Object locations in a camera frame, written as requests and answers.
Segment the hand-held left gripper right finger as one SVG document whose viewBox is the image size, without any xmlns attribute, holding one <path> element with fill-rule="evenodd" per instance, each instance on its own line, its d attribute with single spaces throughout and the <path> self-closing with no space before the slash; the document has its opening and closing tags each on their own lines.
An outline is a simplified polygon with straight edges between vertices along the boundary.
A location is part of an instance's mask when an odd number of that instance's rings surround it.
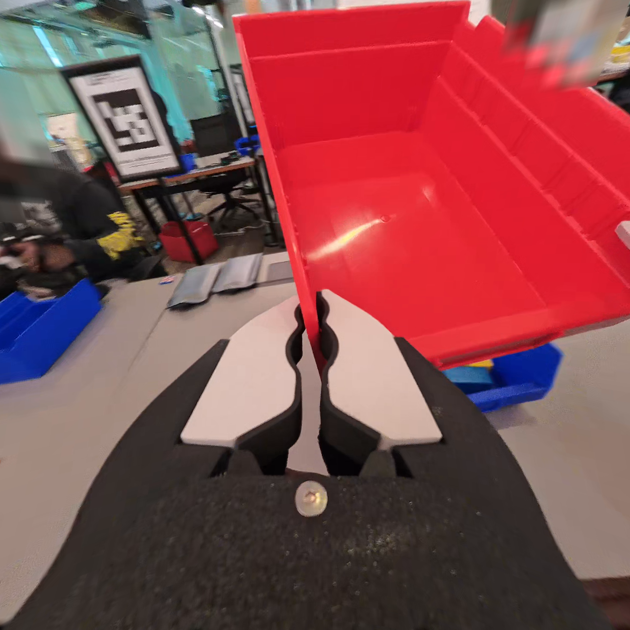
<svg viewBox="0 0 630 630">
<path fill-rule="evenodd" d="M 331 290 L 318 294 L 320 436 L 354 466 L 376 451 L 437 444 L 441 430 L 400 347 L 403 339 Z"/>
</svg>

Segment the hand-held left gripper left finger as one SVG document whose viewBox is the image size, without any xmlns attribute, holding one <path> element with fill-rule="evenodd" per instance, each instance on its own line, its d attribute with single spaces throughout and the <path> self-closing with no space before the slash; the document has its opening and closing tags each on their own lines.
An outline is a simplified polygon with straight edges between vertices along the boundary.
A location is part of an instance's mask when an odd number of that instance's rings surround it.
<svg viewBox="0 0 630 630">
<path fill-rule="evenodd" d="M 220 358 L 180 440 L 186 445 L 248 451 L 264 468 L 282 459 L 302 429 L 298 363 L 304 321 L 287 299 L 222 340 Z"/>
</svg>

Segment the red plastic bin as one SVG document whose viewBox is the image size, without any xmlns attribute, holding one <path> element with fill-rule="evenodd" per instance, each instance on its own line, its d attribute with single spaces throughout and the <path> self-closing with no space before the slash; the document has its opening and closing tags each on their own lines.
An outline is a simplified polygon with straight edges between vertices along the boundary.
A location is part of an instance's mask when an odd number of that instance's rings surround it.
<svg viewBox="0 0 630 630">
<path fill-rule="evenodd" d="M 468 13 L 233 19 L 315 352 L 325 289 L 444 367 L 629 319 L 629 115 Z"/>
</svg>

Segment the grey desk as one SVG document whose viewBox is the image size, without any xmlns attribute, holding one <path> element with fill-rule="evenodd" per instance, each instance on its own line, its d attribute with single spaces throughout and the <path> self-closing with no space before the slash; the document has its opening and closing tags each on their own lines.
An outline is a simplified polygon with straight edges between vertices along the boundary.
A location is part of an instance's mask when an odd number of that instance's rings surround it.
<svg viewBox="0 0 630 630">
<path fill-rule="evenodd" d="M 1 386 L 1 622 L 49 569 L 116 443 L 221 338 L 295 294 L 271 282 L 165 310 L 172 284 L 113 283 L 103 309 L 42 378 Z M 629 321 L 562 338 L 543 400 L 489 421 L 513 452 L 580 579 L 629 575 Z"/>
</svg>

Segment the red bag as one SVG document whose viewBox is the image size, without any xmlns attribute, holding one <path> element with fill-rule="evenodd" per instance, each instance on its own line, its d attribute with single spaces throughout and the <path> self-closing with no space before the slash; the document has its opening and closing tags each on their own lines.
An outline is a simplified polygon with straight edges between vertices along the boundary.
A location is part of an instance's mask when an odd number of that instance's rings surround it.
<svg viewBox="0 0 630 630">
<path fill-rule="evenodd" d="M 206 220 L 185 220 L 183 225 L 177 221 L 166 222 L 159 238 L 165 253 L 174 262 L 196 264 L 197 259 L 190 244 L 194 244 L 200 260 L 206 260 L 219 249 L 214 232 Z"/>
</svg>

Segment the small blue plastic bin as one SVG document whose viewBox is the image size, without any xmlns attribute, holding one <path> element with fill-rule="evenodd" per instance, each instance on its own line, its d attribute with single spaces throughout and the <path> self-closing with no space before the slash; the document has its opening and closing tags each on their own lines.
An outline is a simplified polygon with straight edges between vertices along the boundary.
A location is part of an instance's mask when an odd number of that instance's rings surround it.
<svg viewBox="0 0 630 630">
<path fill-rule="evenodd" d="M 1 384 L 41 378 L 101 310 L 101 294 L 81 280 L 66 295 L 35 301 L 13 292 L 1 301 Z"/>
</svg>

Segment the large tag board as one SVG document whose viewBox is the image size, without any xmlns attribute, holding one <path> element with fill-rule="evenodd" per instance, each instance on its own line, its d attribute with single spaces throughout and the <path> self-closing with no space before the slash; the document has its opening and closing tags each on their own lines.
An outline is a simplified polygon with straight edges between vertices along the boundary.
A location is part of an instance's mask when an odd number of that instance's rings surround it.
<svg viewBox="0 0 630 630">
<path fill-rule="evenodd" d="M 139 55 L 66 66 L 60 74 L 120 182 L 184 172 L 179 147 Z"/>
</svg>

